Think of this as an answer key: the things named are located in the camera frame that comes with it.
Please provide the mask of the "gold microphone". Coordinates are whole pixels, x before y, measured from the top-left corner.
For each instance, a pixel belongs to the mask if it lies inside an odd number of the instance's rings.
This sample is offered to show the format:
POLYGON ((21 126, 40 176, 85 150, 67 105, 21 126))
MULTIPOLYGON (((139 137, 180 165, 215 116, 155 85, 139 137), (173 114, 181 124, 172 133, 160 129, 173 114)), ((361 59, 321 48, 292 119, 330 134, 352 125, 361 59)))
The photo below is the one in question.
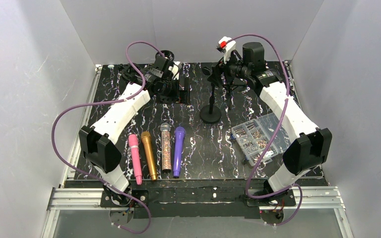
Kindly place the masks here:
POLYGON ((152 181, 156 181, 158 179, 158 173, 156 169, 156 160, 155 160, 153 148, 152 148, 152 139, 151 139, 151 135, 149 131, 144 131, 141 134, 141 141, 144 146, 150 179, 152 181))

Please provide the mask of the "glitter rhinestone microphone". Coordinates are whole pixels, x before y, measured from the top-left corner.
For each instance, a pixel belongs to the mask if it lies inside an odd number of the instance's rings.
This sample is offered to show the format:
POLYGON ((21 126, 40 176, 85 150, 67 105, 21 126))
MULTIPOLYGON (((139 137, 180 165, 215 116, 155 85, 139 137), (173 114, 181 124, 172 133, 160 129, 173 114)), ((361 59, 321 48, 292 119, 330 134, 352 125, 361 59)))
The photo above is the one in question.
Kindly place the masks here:
POLYGON ((167 174, 172 170, 171 162, 171 126, 168 123, 160 125, 162 146, 162 173, 167 174))

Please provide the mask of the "tripod shock mount stand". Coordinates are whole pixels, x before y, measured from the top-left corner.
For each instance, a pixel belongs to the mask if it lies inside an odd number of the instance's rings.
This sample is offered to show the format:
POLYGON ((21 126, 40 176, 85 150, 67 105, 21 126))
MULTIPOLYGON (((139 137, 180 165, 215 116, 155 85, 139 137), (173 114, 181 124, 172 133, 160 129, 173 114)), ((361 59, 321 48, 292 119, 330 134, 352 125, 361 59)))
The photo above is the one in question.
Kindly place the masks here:
POLYGON ((165 58, 169 59, 170 61, 174 61, 175 55, 172 51, 161 50, 161 53, 164 55, 165 58))

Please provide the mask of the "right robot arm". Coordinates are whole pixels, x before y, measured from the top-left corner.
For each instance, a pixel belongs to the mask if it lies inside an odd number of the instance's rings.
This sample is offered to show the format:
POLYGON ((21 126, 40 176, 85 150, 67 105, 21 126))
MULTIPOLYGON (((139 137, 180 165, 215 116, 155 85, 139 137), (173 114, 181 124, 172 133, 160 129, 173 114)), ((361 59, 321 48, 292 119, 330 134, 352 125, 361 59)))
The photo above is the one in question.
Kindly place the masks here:
POLYGON ((267 68, 264 47, 260 42, 243 44, 242 58, 236 53, 236 42, 229 37, 219 40, 217 50, 223 57, 212 68, 205 68, 208 80, 216 86, 221 77, 227 84, 238 78, 264 101, 279 119, 278 128, 283 128, 290 145, 283 153, 283 164, 264 183, 262 192, 252 198, 267 198, 290 188, 301 176, 326 162, 332 134, 328 128, 320 128, 301 110, 290 95, 289 82, 275 69, 267 68))

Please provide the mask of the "round base clip stand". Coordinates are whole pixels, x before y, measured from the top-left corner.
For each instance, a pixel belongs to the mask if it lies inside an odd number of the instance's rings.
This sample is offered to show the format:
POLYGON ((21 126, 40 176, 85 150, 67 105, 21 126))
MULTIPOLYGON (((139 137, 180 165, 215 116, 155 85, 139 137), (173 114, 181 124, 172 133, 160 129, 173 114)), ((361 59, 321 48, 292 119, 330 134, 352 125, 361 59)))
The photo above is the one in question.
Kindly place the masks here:
MULTIPOLYGON (((208 67, 203 67, 202 72, 205 75, 208 75, 208 67)), ((221 119, 221 111, 215 106, 215 88, 213 84, 211 84, 211 95, 209 98, 209 105, 202 107, 199 112, 200 119, 206 124, 215 124, 218 123, 221 119)))

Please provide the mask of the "round base shock mount stand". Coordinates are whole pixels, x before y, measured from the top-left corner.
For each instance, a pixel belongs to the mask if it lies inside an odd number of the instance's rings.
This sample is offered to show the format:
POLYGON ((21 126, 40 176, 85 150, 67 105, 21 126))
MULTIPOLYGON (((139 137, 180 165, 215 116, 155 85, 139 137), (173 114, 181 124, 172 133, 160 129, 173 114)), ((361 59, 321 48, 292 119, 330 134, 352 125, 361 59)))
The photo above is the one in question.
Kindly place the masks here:
POLYGON ((118 77, 128 83, 136 83, 141 85, 142 78, 138 72, 128 63, 118 65, 118 77))

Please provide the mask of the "purple microphone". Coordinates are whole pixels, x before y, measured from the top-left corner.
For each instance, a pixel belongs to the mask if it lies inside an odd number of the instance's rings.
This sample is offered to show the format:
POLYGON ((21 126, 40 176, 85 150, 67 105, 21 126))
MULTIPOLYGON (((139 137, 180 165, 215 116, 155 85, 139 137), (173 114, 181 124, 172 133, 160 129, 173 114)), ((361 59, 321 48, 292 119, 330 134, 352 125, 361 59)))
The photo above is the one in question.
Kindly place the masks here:
POLYGON ((174 149, 174 161, 173 161, 173 177, 178 179, 181 172, 181 160, 182 160, 182 151, 183 143, 186 135, 186 130, 178 126, 175 129, 175 149, 174 149))

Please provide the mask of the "tripod stand with clip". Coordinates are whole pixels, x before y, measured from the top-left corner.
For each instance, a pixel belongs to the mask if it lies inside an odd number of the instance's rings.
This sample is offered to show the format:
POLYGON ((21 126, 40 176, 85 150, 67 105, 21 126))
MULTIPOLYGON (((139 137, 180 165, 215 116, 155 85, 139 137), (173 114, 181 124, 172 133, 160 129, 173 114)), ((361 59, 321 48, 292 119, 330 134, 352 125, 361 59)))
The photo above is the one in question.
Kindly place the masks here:
POLYGON ((232 104, 232 98, 233 98, 232 92, 238 89, 239 87, 246 88, 247 84, 244 81, 242 81, 241 83, 234 83, 234 81, 232 82, 225 81, 225 83, 223 84, 223 88, 226 90, 225 101, 227 102, 227 106, 229 110, 231 110, 231 104, 232 104))

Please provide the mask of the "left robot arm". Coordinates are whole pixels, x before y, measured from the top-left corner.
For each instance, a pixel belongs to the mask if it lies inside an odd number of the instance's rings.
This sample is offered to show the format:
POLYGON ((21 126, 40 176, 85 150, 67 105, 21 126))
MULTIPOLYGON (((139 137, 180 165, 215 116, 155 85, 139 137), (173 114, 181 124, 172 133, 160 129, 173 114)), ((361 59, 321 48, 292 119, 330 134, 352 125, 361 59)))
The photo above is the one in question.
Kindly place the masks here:
POLYGON ((185 92, 179 87, 182 67, 180 61, 160 55, 147 67, 119 65, 121 79, 127 83, 125 90, 98 121, 80 129, 83 157, 111 185, 111 190, 124 192, 129 186, 120 166, 122 155, 116 143, 135 114, 153 95, 162 103, 185 103, 185 92))

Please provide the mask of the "pink microphone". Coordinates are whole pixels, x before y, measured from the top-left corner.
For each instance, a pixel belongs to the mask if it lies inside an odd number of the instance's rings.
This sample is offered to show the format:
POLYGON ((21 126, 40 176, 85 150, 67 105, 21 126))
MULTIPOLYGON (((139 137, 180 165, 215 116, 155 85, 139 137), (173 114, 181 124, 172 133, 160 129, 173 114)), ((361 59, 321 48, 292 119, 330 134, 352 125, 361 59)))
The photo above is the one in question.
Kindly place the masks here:
POLYGON ((139 154, 139 142, 136 134, 130 134, 128 136, 128 145, 130 148, 133 173, 137 185, 142 185, 142 168, 139 154))

